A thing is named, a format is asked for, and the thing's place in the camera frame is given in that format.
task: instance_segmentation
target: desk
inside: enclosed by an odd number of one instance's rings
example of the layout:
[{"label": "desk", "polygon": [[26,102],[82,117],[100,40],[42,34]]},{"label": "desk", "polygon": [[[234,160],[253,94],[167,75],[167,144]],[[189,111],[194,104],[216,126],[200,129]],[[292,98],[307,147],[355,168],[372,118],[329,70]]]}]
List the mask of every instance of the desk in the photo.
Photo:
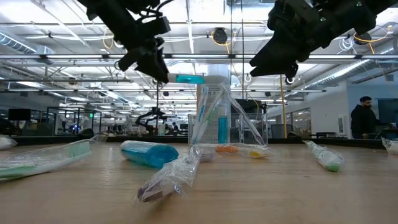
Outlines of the desk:
[{"label": "desk", "polygon": [[304,145],[271,145],[268,161],[224,154],[200,164],[186,198],[139,207],[131,199],[156,170],[124,160],[118,147],[101,144],[70,167],[1,182],[1,223],[396,223],[398,157],[383,150],[330,146],[346,159],[339,174]]}]

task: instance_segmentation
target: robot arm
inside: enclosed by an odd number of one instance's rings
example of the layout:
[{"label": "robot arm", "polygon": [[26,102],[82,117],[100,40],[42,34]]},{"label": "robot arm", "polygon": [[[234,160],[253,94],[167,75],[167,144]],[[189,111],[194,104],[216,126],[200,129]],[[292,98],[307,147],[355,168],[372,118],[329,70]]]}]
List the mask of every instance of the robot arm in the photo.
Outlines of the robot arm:
[{"label": "robot arm", "polygon": [[361,35],[376,25],[376,16],[396,0],[276,0],[269,13],[271,40],[250,61],[254,77],[285,74],[292,82],[296,61],[304,62],[319,47],[354,28]]},{"label": "robot arm", "polygon": [[[170,31],[169,21],[162,16],[159,9],[171,2],[168,0],[159,5],[160,0],[78,0],[87,7],[89,20],[97,16],[108,26],[114,34],[114,40],[123,44],[128,53],[118,62],[118,67],[126,71],[132,64],[137,63],[136,70],[155,79],[167,83],[168,70],[163,60],[162,44],[164,40],[155,35]],[[129,11],[139,14],[135,20]],[[144,23],[148,17],[156,19]]]}]

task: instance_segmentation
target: ceiling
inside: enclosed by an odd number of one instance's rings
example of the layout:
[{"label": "ceiling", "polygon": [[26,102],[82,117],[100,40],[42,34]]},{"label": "ceiling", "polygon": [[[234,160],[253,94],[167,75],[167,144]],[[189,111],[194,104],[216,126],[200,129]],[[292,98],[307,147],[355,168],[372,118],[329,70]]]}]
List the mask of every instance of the ceiling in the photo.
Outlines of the ceiling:
[{"label": "ceiling", "polygon": [[[50,48],[55,54],[124,54],[124,50],[116,46],[112,41],[112,34],[99,18],[89,21],[85,15],[85,7],[76,0],[57,0],[42,1],[45,5],[45,11],[35,5],[30,0],[3,0],[0,2],[0,33],[4,32],[16,40],[35,48],[39,45]],[[164,52],[168,54],[227,54],[225,46],[216,45],[211,38],[207,37],[216,27],[225,28],[229,35],[229,51],[231,54],[256,54],[267,41],[272,37],[273,31],[266,26],[267,15],[272,4],[263,4],[260,7],[245,7],[243,14],[240,6],[232,7],[225,5],[223,0],[175,0],[162,8],[162,12],[168,17],[172,31],[162,37],[166,40]],[[390,8],[382,12],[377,17],[377,27],[369,33],[373,39],[385,36],[387,25],[391,22],[394,25],[398,20],[398,9]],[[192,29],[192,44],[190,44],[189,31]],[[395,37],[398,26],[389,28],[389,35],[373,44],[377,51],[378,46],[391,41]],[[367,45],[351,45],[343,38],[333,40],[329,47],[317,49],[313,54],[369,54],[370,49]],[[18,54],[9,47],[0,45],[0,54]],[[169,65],[170,73],[179,74],[208,74],[210,64],[225,64],[228,66],[232,75],[239,77],[240,82],[244,82],[248,89],[272,89],[280,88],[279,75],[264,77],[246,77],[252,70],[248,61],[244,64],[234,61],[233,66],[228,60],[165,60]],[[6,60],[5,65],[12,65],[16,68],[24,68],[25,72],[18,72],[19,78],[25,79],[43,79],[45,77],[54,80],[69,79],[75,77],[82,80],[93,80],[92,82],[77,83],[46,83],[46,88],[64,88],[64,89],[123,89],[132,90],[131,92],[118,93],[118,96],[131,103],[142,103],[145,107],[154,105],[155,93],[143,93],[138,90],[154,89],[155,83],[152,78],[129,69],[126,73],[117,71],[112,66],[112,61],[104,65],[98,60],[54,60],[53,65],[37,63],[33,60]],[[74,63],[81,63],[80,66],[74,66]],[[305,62],[299,64],[296,84],[297,86],[305,82],[310,82],[326,71],[335,68],[344,63],[341,60],[326,60],[321,63]],[[0,73],[0,77],[9,78]],[[127,78],[131,82],[102,82],[102,80],[120,80]],[[13,83],[11,88],[32,88],[32,86]],[[184,89],[184,92],[170,92],[169,96],[161,96],[162,100],[169,99],[175,102],[173,108],[166,108],[176,114],[186,115],[196,111],[196,103],[181,101],[178,104],[175,100],[195,100],[196,86],[189,84],[168,83],[164,89]],[[75,93],[59,93],[62,96],[75,96]],[[81,98],[87,98],[95,102],[113,102],[120,103],[108,95],[101,95],[99,92],[87,91],[85,94],[78,95]],[[236,98],[241,98],[241,93],[234,92]],[[258,100],[278,100],[278,94],[273,94],[270,98],[264,95],[264,92],[250,92],[249,97]]]}]

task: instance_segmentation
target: fluorescent light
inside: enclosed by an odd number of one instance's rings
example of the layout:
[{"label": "fluorescent light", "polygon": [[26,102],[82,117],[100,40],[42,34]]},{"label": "fluorescent light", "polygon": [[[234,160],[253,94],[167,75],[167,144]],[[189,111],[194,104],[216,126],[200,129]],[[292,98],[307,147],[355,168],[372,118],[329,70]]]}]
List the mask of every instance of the fluorescent light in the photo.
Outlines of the fluorescent light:
[{"label": "fluorescent light", "polygon": [[308,59],[354,59],[356,55],[310,55]]},{"label": "fluorescent light", "polygon": [[[244,58],[254,58],[256,55],[244,55]],[[235,55],[235,58],[243,58],[243,55]]]},{"label": "fluorescent light", "polygon": [[195,99],[159,99],[159,102],[174,101],[174,102],[196,102]]},{"label": "fluorescent light", "polygon": [[101,49],[101,51],[106,52],[107,54],[109,54],[109,52],[106,49]]},{"label": "fluorescent light", "polygon": [[123,58],[124,55],[109,55],[110,58]]},{"label": "fluorescent light", "polygon": [[262,102],[282,102],[282,100],[261,100],[261,101]]},{"label": "fluorescent light", "polygon": [[0,55],[0,59],[41,59],[39,55]]},{"label": "fluorescent light", "polygon": [[71,92],[74,90],[43,90],[43,91],[47,91],[47,92]]},{"label": "fluorescent light", "polygon": [[102,55],[48,55],[49,59],[68,59],[68,58],[102,58]]},{"label": "fluorescent light", "polygon": [[325,90],[293,90],[296,93],[323,93]]},{"label": "fluorescent light", "polygon": [[30,86],[30,87],[34,87],[34,88],[41,88],[43,87],[42,85],[38,84],[38,83],[34,83],[34,82],[17,82],[18,84],[21,85],[25,85],[25,86]]},{"label": "fluorescent light", "polygon": [[36,91],[40,91],[37,89],[12,89],[12,90],[7,90],[7,91],[26,91],[26,92],[36,92]]},{"label": "fluorescent light", "polygon": [[81,91],[81,92],[95,92],[95,91],[104,91],[104,90],[100,90],[100,89],[97,89],[97,90],[86,89],[86,90],[77,90],[77,91]]},{"label": "fluorescent light", "polygon": [[229,58],[229,55],[220,55],[220,54],[173,54],[172,58]]},{"label": "fluorescent light", "polygon": [[116,93],[112,92],[112,91],[107,91],[107,92],[105,92],[105,93],[106,93],[109,97],[114,98],[115,100],[119,99],[119,96],[118,96]]},{"label": "fluorescent light", "polygon": [[63,95],[61,95],[59,93],[51,93],[51,94],[53,94],[54,96],[58,96],[58,97],[65,97],[65,96],[63,96]]},{"label": "fluorescent light", "polygon": [[76,101],[89,101],[86,98],[82,98],[82,97],[69,97],[72,100],[76,100]]},{"label": "fluorescent light", "polygon": [[[363,55],[362,56],[362,59],[385,59],[385,58],[386,58],[386,55]],[[388,55],[388,58],[389,59],[397,59],[398,55]]]}]

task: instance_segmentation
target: orange item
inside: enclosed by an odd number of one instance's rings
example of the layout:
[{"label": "orange item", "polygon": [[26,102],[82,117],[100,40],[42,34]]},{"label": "orange item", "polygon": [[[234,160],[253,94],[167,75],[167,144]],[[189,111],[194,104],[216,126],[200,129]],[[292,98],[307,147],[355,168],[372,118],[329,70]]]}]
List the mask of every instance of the orange item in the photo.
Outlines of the orange item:
[{"label": "orange item", "polygon": [[216,152],[237,153],[238,147],[236,146],[216,146]]}]

